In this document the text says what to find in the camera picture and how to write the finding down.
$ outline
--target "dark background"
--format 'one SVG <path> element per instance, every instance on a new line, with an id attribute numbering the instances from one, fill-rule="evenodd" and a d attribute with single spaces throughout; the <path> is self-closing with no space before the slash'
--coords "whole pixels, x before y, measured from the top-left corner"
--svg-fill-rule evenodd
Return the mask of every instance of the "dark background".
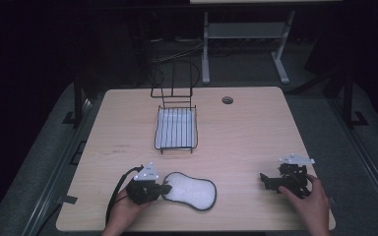
<path id="1" fill-rule="evenodd" d="M 137 87 L 145 79 L 139 68 L 147 69 L 148 47 L 143 39 L 129 37 L 145 30 L 138 27 L 137 15 L 94 14 L 87 3 L 0 1 L 0 201 L 58 96 L 76 77 L 83 79 L 88 96 Z M 202 23 L 203 15 L 186 14 L 193 16 L 186 22 L 157 15 L 147 37 L 200 37 L 194 23 Z M 322 33 L 307 69 L 323 74 L 346 62 L 378 111 L 378 5 L 347 1 L 330 18 L 299 11 L 295 23 L 301 27 L 293 26 L 290 40 Z M 324 30 L 315 30 L 321 24 Z"/>

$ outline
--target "white sponge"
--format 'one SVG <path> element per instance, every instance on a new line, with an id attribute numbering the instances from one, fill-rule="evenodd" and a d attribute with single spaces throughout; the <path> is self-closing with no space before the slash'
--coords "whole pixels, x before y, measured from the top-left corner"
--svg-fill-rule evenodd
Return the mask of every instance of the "white sponge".
<path id="1" fill-rule="evenodd" d="M 164 183 L 171 186 L 165 200 L 182 203 L 196 210 L 211 209 L 217 199 L 217 188 L 213 182 L 195 179 L 179 172 L 173 172 L 164 178 Z"/>

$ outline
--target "wire rack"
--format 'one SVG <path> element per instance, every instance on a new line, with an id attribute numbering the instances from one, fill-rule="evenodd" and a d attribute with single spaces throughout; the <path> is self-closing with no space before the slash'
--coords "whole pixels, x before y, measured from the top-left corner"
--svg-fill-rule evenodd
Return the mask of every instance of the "wire rack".
<path id="1" fill-rule="evenodd" d="M 178 64 L 188 65 L 187 68 L 184 67 L 183 69 L 185 72 L 188 71 L 184 75 L 189 75 L 187 80 L 189 84 L 187 87 L 176 91 L 176 81 L 182 81 L 182 78 L 177 78 L 176 76 Z M 196 105 L 192 105 L 194 86 L 192 69 L 193 64 L 191 61 L 175 60 L 172 62 L 171 78 L 168 78 L 168 80 L 160 70 L 155 69 L 151 97 L 161 98 L 162 102 L 162 105 L 158 107 L 155 136 L 155 148 L 159 149 L 161 153 L 165 149 L 190 149 L 192 152 L 193 148 L 198 145 Z"/>

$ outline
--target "white desk leg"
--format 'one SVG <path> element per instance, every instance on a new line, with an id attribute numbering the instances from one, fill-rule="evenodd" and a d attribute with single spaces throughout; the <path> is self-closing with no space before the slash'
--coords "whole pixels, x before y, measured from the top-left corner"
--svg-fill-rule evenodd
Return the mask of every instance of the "white desk leg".
<path id="1" fill-rule="evenodd" d="M 289 12 L 287 17 L 287 21 L 284 24 L 282 37 L 281 37 L 281 45 L 279 46 L 278 50 L 272 52 L 272 58 L 275 62 L 276 70 L 278 70 L 279 77 L 281 78 L 282 84 L 289 84 L 289 78 L 287 77 L 286 71 L 284 70 L 284 64 L 282 64 L 281 57 L 282 53 L 284 52 L 284 45 L 286 44 L 287 37 L 289 36 L 290 26 L 292 24 L 294 17 L 294 11 Z"/>
<path id="2" fill-rule="evenodd" d="M 202 55 L 202 83 L 210 83 L 210 62 L 208 61 L 208 12 L 204 19 L 204 54 Z"/>

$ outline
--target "gray floor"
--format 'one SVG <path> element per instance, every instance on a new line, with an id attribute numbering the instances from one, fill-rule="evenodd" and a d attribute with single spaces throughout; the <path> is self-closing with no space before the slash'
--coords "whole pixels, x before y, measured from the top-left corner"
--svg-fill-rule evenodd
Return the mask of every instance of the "gray floor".
<path id="1" fill-rule="evenodd" d="M 159 54 L 158 58 L 161 58 L 194 45 L 158 42 L 155 50 Z M 315 77 L 303 69 L 312 44 L 290 43 L 284 51 L 283 63 L 291 82 L 282 85 L 270 56 L 270 51 L 276 45 L 276 41 L 241 41 L 235 46 L 232 42 L 231 47 L 212 49 L 212 81 L 209 87 L 275 86 L 289 90 Z M 201 57 L 193 56 L 192 62 L 200 66 Z M 170 64 L 160 68 L 166 76 L 170 75 Z M 187 77 L 187 73 L 179 73 L 182 78 Z M 369 126 L 348 129 L 337 111 L 341 96 L 336 99 L 325 98 L 322 94 L 325 84 L 318 84 L 298 95 L 287 95 L 286 100 L 308 153 L 316 160 L 317 174 L 331 198 L 332 211 L 337 221 L 337 227 L 332 233 L 339 236 L 378 235 L 378 190 L 362 158 L 370 157 L 378 170 L 378 115 L 364 91 L 355 86 L 353 109 L 362 112 Z M 145 83 L 141 88 L 149 86 L 149 83 Z M 73 129 L 72 125 L 62 124 L 66 113 L 74 107 L 73 87 L 66 88 L 60 96 L 1 203 L 0 235 L 35 235 L 44 219 L 57 207 L 58 198 L 66 195 L 77 168 L 69 162 L 80 142 L 88 138 L 102 99 L 103 93 L 92 100 L 92 105 L 87 106 L 85 120 L 78 129 Z M 39 235 L 99 234 L 60 232 L 55 228 L 57 214 L 58 211 L 49 218 Z M 266 234 L 307 235 L 304 231 Z"/>

